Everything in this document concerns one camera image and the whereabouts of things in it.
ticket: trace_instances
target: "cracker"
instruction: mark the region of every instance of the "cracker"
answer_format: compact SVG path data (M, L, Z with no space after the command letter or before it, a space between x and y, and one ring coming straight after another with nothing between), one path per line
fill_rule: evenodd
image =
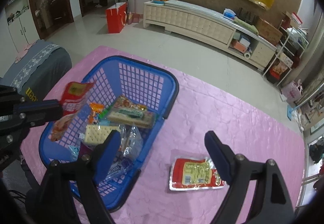
M103 144L111 131L116 130L120 132L119 126L102 126L88 124L85 129L84 143L86 145L96 146Z

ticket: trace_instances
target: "paper roll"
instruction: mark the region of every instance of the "paper roll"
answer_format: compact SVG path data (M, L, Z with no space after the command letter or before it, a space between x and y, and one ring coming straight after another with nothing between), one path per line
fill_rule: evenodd
M249 59L249 58L251 57L250 52L249 52L249 51L246 51L246 52L244 53L244 57L247 58L247 59Z

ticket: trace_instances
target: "red snack package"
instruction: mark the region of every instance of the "red snack package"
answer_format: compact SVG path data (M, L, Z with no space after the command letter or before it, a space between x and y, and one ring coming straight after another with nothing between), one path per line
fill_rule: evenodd
M58 141L62 138L72 119L85 104L87 92L93 85L94 83L78 82L70 82L66 85L60 100L63 108L63 117L54 123L51 141Z
M216 189L225 185L210 158L177 158L171 168L170 190Z

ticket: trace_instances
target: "fruit bowl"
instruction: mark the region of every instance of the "fruit bowl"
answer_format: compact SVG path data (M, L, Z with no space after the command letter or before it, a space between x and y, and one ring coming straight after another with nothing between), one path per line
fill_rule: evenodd
M156 3L156 4L164 4L164 1L153 0L153 3Z

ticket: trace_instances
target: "pink tablecloth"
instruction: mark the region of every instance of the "pink tablecloth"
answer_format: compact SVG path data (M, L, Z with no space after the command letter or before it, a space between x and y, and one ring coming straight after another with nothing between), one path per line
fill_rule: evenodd
M45 99L59 99L65 85L81 81L103 58L121 55L153 64L172 72L179 81L179 95L169 118L160 130L134 189L125 205L113 213L116 223L210 223L227 187L218 190L171 192L169 169L176 156L204 157L204 135L214 130L234 153L265 162L275 159L283 174L293 206L299 195L304 168L303 139L250 104L183 72L149 60L100 46L72 68ZM40 183L46 168L38 154L38 142L45 126L33 128L21 149ZM245 221L252 201L250 185L238 223ZM76 201L83 223L88 223L82 205Z

